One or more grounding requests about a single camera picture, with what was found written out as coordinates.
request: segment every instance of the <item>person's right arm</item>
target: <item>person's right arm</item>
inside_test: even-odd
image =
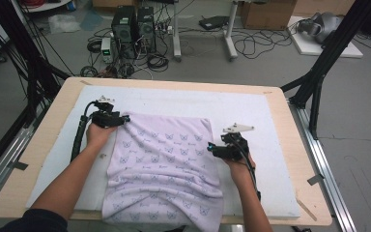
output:
[[[255,163],[249,158],[253,167]],[[265,215],[260,200],[257,197],[248,167],[242,162],[224,160],[230,167],[231,177],[240,194],[243,205],[243,224],[246,232],[272,231],[270,222]]]

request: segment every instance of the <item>person's arm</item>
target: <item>person's arm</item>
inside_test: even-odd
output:
[[[230,160],[224,160],[230,167],[231,177],[240,194],[243,205],[243,224],[246,232],[267,232],[272,231],[270,222],[265,215],[264,209],[257,197],[251,176],[246,164]]]
[[[68,220],[99,151],[114,130],[116,128],[103,129],[91,124],[86,131],[86,148],[50,183],[31,209],[48,210]]]

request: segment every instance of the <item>cardboard box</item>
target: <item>cardboard box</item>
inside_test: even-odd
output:
[[[135,6],[137,0],[92,0],[93,7],[103,11],[116,11],[118,6]]]
[[[345,15],[355,0],[298,0],[294,8],[295,16],[313,16],[315,13],[331,12]]]
[[[267,4],[244,3],[241,20],[245,29],[285,30],[297,0],[269,0]]]

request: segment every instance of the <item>person's hand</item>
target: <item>person's hand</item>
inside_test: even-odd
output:
[[[231,178],[238,189],[247,185],[252,185],[251,175],[249,174],[249,170],[244,159],[240,159],[238,161],[232,161],[229,159],[223,160],[230,167]],[[252,167],[255,168],[255,162],[252,160],[250,154],[248,154],[248,160],[251,162]]]
[[[92,123],[86,130],[87,137],[86,147],[94,147],[96,149],[101,149],[107,142],[110,133],[112,133],[116,129],[117,127],[104,129]]]

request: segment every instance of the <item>wrinkled cloth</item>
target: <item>wrinkled cloth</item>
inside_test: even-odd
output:
[[[102,207],[105,222],[141,231],[218,231],[223,196],[208,119],[136,114],[119,127]]]

